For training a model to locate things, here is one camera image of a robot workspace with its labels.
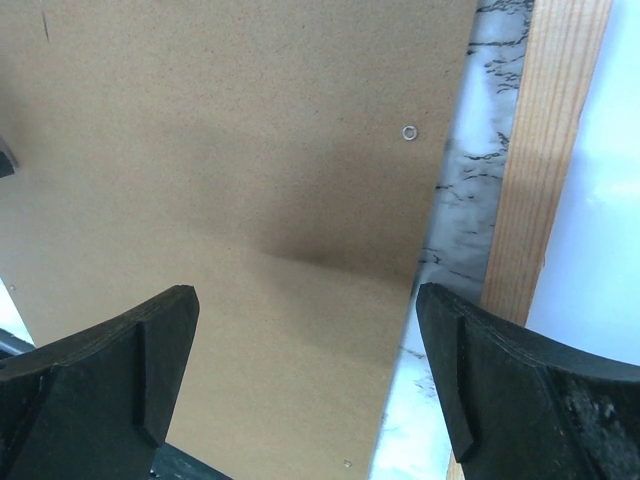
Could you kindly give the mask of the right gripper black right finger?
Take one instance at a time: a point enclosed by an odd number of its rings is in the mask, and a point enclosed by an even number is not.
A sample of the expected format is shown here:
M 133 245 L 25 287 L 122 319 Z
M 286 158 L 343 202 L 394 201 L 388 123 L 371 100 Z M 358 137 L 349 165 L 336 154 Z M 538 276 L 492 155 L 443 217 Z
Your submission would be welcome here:
M 504 320 L 442 285 L 416 312 L 468 479 L 636 479 L 639 369 Z

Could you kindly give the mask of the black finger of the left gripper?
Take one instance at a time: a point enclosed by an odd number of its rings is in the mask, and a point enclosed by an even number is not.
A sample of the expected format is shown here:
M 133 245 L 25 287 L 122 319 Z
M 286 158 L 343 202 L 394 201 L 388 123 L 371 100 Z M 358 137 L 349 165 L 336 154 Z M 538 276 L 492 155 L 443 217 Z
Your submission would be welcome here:
M 13 152 L 3 138 L 0 138 L 0 178 L 14 175 L 19 168 Z

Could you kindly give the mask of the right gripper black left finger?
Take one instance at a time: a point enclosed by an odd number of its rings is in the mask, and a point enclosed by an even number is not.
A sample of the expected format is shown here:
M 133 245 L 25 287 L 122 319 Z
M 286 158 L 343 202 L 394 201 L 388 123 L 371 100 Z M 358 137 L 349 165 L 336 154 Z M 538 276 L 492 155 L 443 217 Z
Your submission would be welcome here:
M 176 285 L 1 361 L 4 479 L 146 479 L 164 444 L 199 316 Z

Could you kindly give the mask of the brown cardboard backing board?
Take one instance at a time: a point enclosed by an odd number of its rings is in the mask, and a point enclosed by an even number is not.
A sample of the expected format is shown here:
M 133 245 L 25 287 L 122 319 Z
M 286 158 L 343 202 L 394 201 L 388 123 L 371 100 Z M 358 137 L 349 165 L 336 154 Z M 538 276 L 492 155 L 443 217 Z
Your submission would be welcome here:
M 364 479 L 472 1 L 5 1 L 1 277 L 47 344 L 200 302 L 168 439 Z

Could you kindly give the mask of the orange wooden picture frame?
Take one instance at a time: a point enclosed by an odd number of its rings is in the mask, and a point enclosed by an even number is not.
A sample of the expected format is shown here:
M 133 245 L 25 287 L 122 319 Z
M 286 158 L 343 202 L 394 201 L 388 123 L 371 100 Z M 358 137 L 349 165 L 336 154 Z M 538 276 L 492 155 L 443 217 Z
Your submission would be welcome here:
M 480 301 L 523 328 L 610 11 L 608 1 L 534 5 Z

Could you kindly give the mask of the landscape photo print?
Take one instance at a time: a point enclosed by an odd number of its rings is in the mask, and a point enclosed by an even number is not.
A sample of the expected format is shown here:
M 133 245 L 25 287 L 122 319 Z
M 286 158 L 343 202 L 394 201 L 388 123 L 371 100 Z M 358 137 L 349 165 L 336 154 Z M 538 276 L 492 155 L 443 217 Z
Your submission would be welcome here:
M 639 362 L 639 3 L 614 2 L 527 322 Z

